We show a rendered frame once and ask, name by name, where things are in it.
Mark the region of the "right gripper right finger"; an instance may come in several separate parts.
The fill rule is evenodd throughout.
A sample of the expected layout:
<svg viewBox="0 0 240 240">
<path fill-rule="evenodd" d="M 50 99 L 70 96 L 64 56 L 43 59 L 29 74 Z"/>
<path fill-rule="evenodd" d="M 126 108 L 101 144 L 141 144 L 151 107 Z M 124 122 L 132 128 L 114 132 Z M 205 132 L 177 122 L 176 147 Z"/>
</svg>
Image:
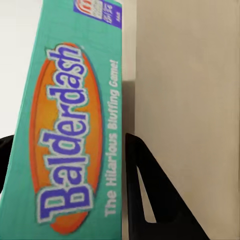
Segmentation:
<svg viewBox="0 0 240 240">
<path fill-rule="evenodd" d="M 144 141 L 126 133 L 129 240 L 210 240 Z M 137 167 L 156 223 L 145 220 Z"/>
</svg>

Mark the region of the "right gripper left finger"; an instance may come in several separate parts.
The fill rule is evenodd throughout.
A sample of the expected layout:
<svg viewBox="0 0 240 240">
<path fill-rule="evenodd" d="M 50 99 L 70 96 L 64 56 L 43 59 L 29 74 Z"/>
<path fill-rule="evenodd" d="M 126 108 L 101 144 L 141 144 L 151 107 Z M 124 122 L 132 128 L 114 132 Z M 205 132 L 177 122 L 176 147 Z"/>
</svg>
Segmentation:
<svg viewBox="0 0 240 240">
<path fill-rule="evenodd" d="M 3 191 L 14 135 L 0 138 L 0 194 Z"/>
</svg>

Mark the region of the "board game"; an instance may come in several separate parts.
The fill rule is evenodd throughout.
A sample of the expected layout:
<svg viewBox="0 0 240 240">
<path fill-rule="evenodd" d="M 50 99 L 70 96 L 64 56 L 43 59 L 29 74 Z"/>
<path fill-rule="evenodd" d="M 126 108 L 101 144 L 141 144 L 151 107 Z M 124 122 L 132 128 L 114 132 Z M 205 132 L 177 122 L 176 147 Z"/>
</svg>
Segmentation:
<svg viewBox="0 0 240 240">
<path fill-rule="evenodd" d="M 42 0 L 0 240 L 122 240 L 122 8 Z"/>
</svg>

